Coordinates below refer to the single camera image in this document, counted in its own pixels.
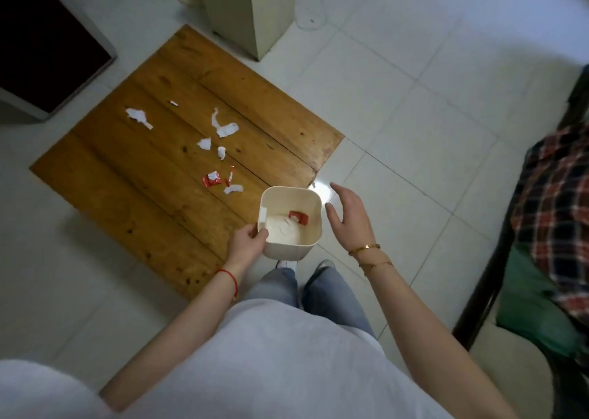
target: person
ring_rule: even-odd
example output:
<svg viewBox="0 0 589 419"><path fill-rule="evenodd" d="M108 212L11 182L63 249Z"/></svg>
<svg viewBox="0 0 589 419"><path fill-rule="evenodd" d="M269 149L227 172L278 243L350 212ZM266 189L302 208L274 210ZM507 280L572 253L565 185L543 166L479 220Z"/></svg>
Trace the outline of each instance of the person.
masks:
<svg viewBox="0 0 589 419"><path fill-rule="evenodd" d="M232 306L268 236L247 225L235 231L222 270L99 397L50 368L7 361L0 364L0 415L515 418L376 246L360 198L342 186L332 188L343 219L326 204L329 223L364 270L415 382L385 358L330 261L320 263L303 287L302 309L294 265L283 262Z"/></svg>

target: forearm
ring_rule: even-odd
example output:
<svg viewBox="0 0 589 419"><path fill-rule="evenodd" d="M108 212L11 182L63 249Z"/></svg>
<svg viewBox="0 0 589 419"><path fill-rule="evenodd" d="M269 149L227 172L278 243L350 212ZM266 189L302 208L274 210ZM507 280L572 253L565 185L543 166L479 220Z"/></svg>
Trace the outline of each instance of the forearm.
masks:
<svg viewBox="0 0 589 419"><path fill-rule="evenodd" d="M240 272L232 272L240 277ZM158 333L100 391L115 411L122 411L209 340L231 306L235 283L215 274L202 292Z"/></svg>
<svg viewBox="0 0 589 419"><path fill-rule="evenodd" d="M411 376L425 392L456 419L515 418L490 379L393 266L374 267L368 280Z"/></svg>

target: person's right arm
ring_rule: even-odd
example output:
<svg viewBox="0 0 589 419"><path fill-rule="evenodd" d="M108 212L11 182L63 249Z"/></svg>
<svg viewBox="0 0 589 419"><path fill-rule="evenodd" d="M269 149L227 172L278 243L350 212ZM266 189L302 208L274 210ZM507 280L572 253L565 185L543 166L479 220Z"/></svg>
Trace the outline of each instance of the person's right arm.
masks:
<svg viewBox="0 0 589 419"><path fill-rule="evenodd" d="M342 201L343 219L326 204L339 243L353 251L376 242L370 219L356 193L332 184ZM416 293L377 248L353 256L364 266L380 307L411 376L423 391L456 419L516 418L497 388L466 350L423 304Z"/></svg>

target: red string bracelet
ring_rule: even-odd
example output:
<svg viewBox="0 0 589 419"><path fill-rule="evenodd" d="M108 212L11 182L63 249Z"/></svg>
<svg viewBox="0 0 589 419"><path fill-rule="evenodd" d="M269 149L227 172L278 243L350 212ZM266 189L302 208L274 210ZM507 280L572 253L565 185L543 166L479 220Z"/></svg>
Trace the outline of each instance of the red string bracelet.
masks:
<svg viewBox="0 0 589 419"><path fill-rule="evenodd" d="M232 277L233 282L235 283L235 295L233 296L233 299L237 299L237 291L239 290L238 289L239 285L237 284L237 279L235 278L235 276L233 276L233 274L229 270L218 268L215 273L218 274L219 272L225 272L226 274L228 274L229 276Z"/></svg>

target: person's left arm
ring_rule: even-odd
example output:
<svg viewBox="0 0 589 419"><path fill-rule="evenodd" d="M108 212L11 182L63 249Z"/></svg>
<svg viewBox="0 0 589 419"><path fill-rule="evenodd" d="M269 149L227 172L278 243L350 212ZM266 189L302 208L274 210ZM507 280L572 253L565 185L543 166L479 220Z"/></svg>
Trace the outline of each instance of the person's left arm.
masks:
<svg viewBox="0 0 589 419"><path fill-rule="evenodd" d="M238 283L261 254L268 237L249 224L233 233L223 269ZM168 326L139 351L100 391L115 411L123 411L210 339L231 306L235 282L218 272L202 292Z"/></svg>

